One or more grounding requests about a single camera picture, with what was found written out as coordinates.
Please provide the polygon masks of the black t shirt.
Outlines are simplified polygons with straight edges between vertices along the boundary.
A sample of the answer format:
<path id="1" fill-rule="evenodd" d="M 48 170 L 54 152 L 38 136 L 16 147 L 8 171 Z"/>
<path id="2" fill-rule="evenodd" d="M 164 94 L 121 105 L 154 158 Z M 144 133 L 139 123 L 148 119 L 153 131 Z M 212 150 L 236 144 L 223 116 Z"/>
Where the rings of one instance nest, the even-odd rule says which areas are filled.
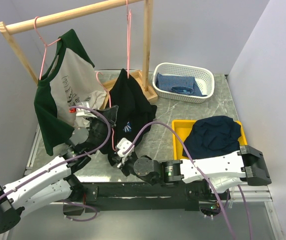
<path id="1" fill-rule="evenodd" d="M 156 118 L 157 106 L 149 103 L 140 85 L 131 75 L 128 75 L 125 69 L 121 69 L 109 93 L 111 104 L 118 106 L 116 126 L 114 136 L 110 137 L 100 151 L 107 155 L 108 162 L 114 166 L 115 152 L 112 148 L 112 140 L 114 140 L 115 145 L 122 138 L 132 142 L 143 126 Z"/>

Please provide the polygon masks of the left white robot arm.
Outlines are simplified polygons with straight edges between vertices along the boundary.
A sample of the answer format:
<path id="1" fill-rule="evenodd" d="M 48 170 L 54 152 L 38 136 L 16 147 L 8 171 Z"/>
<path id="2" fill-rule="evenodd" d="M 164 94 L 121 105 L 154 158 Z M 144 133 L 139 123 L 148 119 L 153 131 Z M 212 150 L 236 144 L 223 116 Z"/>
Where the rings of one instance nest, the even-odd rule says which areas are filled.
<path id="1" fill-rule="evenodd" d="M 75 173 L 108 142 L 119 107 L 93 110 L 77 106 L 76 109 L 94 114 L 89 127 L 75 128 L 67 148 L 45 166 L 12 183 L 0 184 L 0 234 L 45 205 L 61 200 L 77 201 L 83 195 L 84 187 Z"/>

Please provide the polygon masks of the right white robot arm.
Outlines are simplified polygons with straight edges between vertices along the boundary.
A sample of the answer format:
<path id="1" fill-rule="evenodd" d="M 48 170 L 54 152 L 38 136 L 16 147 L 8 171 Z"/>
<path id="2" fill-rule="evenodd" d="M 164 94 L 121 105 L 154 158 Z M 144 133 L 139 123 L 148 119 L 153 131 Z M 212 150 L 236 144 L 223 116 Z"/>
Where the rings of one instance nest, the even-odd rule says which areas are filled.
<path id="1" fill-rule="evenodd" d="M 263 153 L 249 145 L 223 156 L 204 159 L 157 161 L 137 157 L 134 149 L 121 146 L 116 152 L 117 167 L 124 175 L 134 175 L 150 185 L 171 186 L 205 181 L 202 195 L 211 200 L 227 189 L 246 182 L 267 186 L 272 180 Z"/>

